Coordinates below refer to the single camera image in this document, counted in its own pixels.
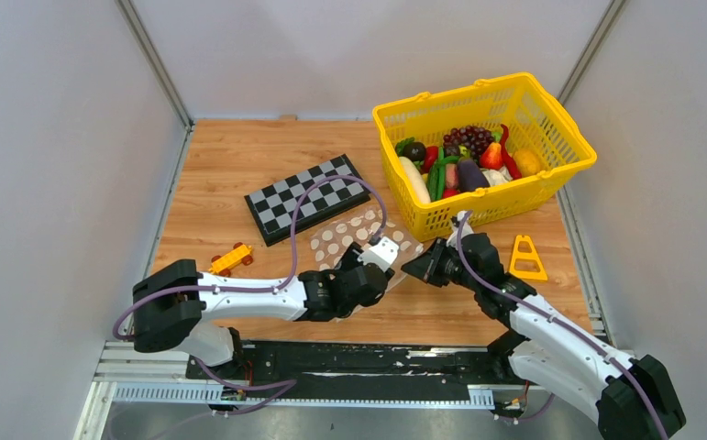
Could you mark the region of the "purple grape bunch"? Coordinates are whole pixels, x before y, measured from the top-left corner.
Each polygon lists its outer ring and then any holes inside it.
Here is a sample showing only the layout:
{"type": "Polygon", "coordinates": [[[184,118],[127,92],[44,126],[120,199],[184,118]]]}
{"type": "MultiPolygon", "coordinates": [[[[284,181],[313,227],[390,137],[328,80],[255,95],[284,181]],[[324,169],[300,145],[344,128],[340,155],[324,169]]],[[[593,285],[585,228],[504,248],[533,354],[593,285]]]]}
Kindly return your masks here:
{"type": "Polygon", "coordinates": [[[445,156],[465,156],[479,160],[485,149],[499,137],[483,126],[467,125],[451,128],[443,136],[445,156]]]}

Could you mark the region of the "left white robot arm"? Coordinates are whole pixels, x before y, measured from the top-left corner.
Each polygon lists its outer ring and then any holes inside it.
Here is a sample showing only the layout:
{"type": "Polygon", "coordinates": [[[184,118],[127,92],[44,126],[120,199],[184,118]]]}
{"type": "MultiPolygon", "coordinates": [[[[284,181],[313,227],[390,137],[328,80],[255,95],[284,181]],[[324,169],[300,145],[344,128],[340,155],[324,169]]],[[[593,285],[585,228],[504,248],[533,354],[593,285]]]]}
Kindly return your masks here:
{"type": "Polygon", "coordinates": [[[399,255],[387,237],[367,248],[351,244],[333,269],[289,279],[236,279],[197,270],[180,259],[133,288],[133,345],[140,353],[177,349],[224,379],[245,367],[239,335],[218,319],[277,318],[329,322],[344,319],[384,295],[399,255]]]}

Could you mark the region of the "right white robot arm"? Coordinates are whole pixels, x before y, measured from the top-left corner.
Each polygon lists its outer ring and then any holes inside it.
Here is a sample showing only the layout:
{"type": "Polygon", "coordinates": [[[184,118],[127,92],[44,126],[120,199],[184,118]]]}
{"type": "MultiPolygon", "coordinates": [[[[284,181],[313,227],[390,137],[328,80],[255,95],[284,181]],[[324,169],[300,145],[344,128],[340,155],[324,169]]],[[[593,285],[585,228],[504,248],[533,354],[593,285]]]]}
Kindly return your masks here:
{"type": "Polygon", "coordinates": [[[669,439],[687,423],[667,368],[589,334],[535,288],[506,271],[484,233],[438,238],[403,272],[427,284],[472,291],[507,331],[489,347],[500,382],[536,383],[592,420],[605,439],[669,439]]]}

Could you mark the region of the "dark avocado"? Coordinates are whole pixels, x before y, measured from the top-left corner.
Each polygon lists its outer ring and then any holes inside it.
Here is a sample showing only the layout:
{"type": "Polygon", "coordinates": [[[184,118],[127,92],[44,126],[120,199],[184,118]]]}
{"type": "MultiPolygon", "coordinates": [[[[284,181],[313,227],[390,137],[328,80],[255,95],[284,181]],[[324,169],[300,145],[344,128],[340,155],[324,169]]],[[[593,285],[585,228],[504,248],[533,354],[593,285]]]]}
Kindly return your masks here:
{"type": "Polygon", "coordinates": [[[425,159],[425,155],[425,144],[418,141],[406,144],[401,150],[401,156],[409,159],[411,162],[421,162],[425,159]]]}

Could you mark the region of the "clear polka dot zip bag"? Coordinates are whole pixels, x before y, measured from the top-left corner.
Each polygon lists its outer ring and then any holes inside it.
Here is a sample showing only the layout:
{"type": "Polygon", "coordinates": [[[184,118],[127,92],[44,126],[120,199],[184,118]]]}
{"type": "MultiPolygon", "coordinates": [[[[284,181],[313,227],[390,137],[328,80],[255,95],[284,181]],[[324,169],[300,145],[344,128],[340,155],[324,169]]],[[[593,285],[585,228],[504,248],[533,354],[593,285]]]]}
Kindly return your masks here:
{"type": "MultiPolygon", "coordinates": [[[[368,248],[368,240],[382,225],[382,210],[373,205],[361,206],[344,213],[329,225],[321,227],[310,239],[309,248],[315,258],[318,270],[334,269],[340,262],[343,253],[351,244],[368,248]]],[[[394,275],[390,278],[385,292],[394,289],[406,275],[401,266],[418,257],[425,246],[389,214],[385,222],[384,236],[399,247],[398,256],[392,264],[394,275]]]]}

